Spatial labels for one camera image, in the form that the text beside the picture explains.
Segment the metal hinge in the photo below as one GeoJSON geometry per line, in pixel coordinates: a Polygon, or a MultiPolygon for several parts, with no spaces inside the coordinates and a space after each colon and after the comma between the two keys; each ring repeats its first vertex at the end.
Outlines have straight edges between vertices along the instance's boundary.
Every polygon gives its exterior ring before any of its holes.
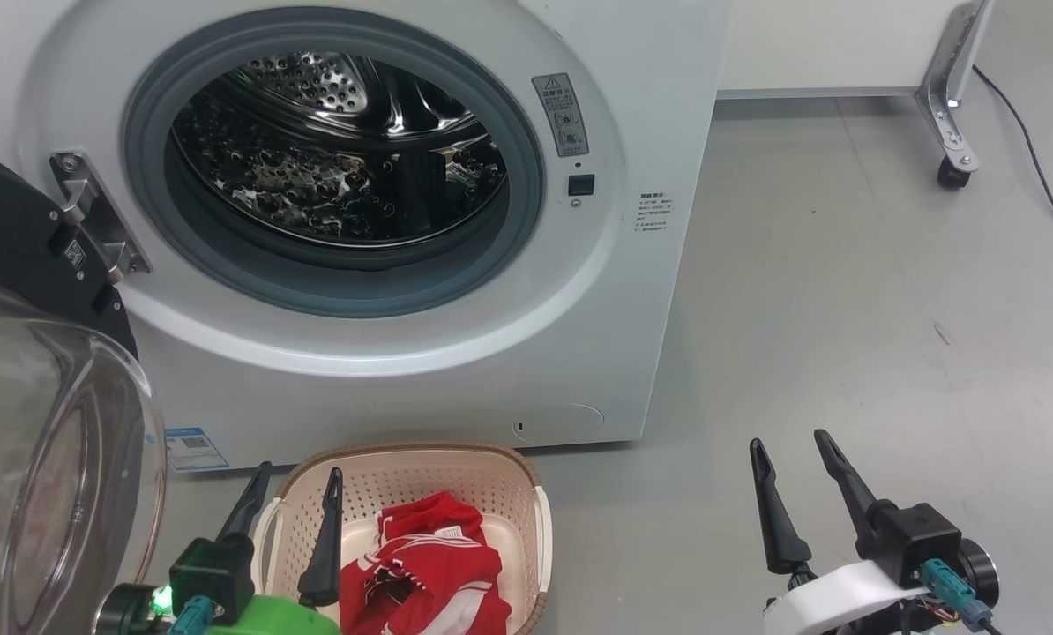
{"type": "Polygon", "coordinates": [[[63,221],[78,225],[98,251],[107,267],[107,281],[118,284],[134,271],[151,270],[142,249],[122,223],[108,200],[87,157],[80,152],[55,153],[49,159],[52,174],[67,202],[60,205],[63,221]]]}

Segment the black cable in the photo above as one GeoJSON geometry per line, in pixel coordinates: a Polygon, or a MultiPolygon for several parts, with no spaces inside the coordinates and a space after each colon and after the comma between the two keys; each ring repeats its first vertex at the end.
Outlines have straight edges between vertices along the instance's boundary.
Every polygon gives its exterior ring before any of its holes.
{"type": "Polygon", "coordinates": [[[996,93],[998,97],[1001,97],[1001,101],[1009,106],[1009,112],[1013,113],[1013,117],[1017,120],[1017,124],[1021,126],[1024,142],[1028,144],[1028,152],[1032,155],[1032,165],[1035,165],[1035,175],[1039,177],[1039,184],[1044,185],[1044,193],[1048,194],[1048,202],[1051,203],[1051,209],[1053,210],[1053,196],[1051,196],[1051,187],[1048,186],[1048,180],[1044,177],[1044,170],[1039,168],[1039,158],[1035,156],[1035,147],[1032,144],[1032,138],[1029,136],[1028,126],[1024,125],[1024,120],[1019,117],[1017,108],[1013,107],[1013,103],[1009,100],[1009,97],[1006,97],[1006,94],[1004,94],[1001,90],[997,88],[997,84],[994,84],[993,80],[986,77],[986,74],[981,73],[981,68],[978,68],[977,64],[974,65],[974,73],[977,74],[977,77],[981,77],[981,81],[984,81],[986,85],[989,85],[990,88],[993,88],[993,92],[996,93]]]}
{"type": "Polygon", "coordinates": [[[1001,635],[1001,632],[997,631],[997,627],[993,627],[993,622],[990,622],[990,620],[981,619],[978,620],[978,623],[980,623],[981,628],[989,632],[990,635],[1001,635]]]}
{"type": "Polygon", "coordinates": [[[898,635],[910,635],[910,614],[918,607],[915,602],[898,602],[898,635]]]}

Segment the label sticker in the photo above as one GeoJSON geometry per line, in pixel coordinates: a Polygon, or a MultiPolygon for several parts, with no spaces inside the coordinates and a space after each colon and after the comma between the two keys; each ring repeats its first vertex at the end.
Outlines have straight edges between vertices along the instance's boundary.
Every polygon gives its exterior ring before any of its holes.
{"type": "Polygon", "coordinates": [[[166,459],[179,473],[229,467],[201,429],[166,429],[166,459]]]}
{"type": "Polygon", "coordinates": [[[640,234],[644,232],[663,232],[668,230],[668,220],[671,219],[672,200],[663,193],[640,194],[639,204],[636,205],[636,222],[633,227],[640,234]]]}
{"type": "Polygon", "coordinates": [[[439,535],[441,538],[461,538],[463,537],[463,531],[455,523],[453,527],[445,527],[444,529],[434,531],[433,535],[439,535]]]}
{"type": "Polygon", "coordinates": [[[564,73],[541,75],[532,77],[531,81],[542,101],[547,119],[551,120],[551,132],[558,145],[558,156],[590,154],[585,124],[582,123],[582,108],[578,105],[578,96],[574,93],[574,84],[570,83],[570,76],[564,73]]]}

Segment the stainless steel drum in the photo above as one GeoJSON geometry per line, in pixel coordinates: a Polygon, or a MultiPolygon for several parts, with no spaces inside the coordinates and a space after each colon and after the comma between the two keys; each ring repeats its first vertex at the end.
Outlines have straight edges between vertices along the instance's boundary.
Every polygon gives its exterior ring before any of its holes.
{"type": "Polygon", "coordinates": [[[481,214],[506,181],[465,105],[404,70],[341,53],[233,68],[177,114],[173,138],[237,213],[336,247],[431,240],[481,214]]]}
{"type": "Polygon", "coordinates": [[[0,635],[91,632],[116,579],[142,578],[164,494],[134,358],[0,291],[0,635]]]}

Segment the cable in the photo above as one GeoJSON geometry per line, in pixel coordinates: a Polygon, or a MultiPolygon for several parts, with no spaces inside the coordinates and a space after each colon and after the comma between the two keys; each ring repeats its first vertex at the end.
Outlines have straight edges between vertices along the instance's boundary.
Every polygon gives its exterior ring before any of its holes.
{"type": "Polygon", "coordinates": [[[1028,126],[1024,125],[1024,120],[1019,117],[1017,108],[1013,107],[1013,103],[1009,100],[1009,97],[1006,97],[1006,94],[1004,94],[1001,90],[997,88],[997,84],[994,84],[993,80],[987,77],[986,74],[981,73],[981,68],[978,68],[977,64],[974,64],[974,73],[977,74],[977,77],[981,77],[981,81],[984,81],[986,85],[989,85],[989,87],[992,88],[998,97],[1001,97],[1001,101],[1009,106],[1009,112],[1013,113],[1013,117],[1017,120],[1017,124],[1021,126],[1024,142],[1028,144],[1028,152],[1032,155],[1032,165],[1035,165],[1035,175],[1039,177],[1039,184],[1044,185],[1044,193],[1048,194],[1048,202],[1051,203],[1051,209],[1053,210],[1053,196],[1051,196],[1051,187],[1048,186],[1048,180],[1044,177],[1044,170],[1039,167],[1039,158],[1035,156],[1035,147],[1032,144],[1032,138],[1029,136],[1028,126]]]}
{"type": "Polygon", "coordinates": [[[898,602],[898,635],[910,635],[910,614],[916,607],[915,602],[898,602]]]}
{"type": "Polygon", "coordinates": [[[947,611],[946,603],[938,599],[936,596],[931,596],[931,601],[927,602],[927,598],[923,595],[918,595],[918,601],[922,603],[922,608],[927,612],[930,612],[934,617],[941,619],[941,621],[955,622],[958,621],[958,614],[954,611],[947,611]]]}
{"type": "Polygon", "coordinates": [[[990,635],[1001,635],[1001,632],[997,631],[997,627],[993,627],[993,622],[990,622],[990,620],[982,619],[978,623],[980,623],[981,628],[989,632],[990,635]]]}

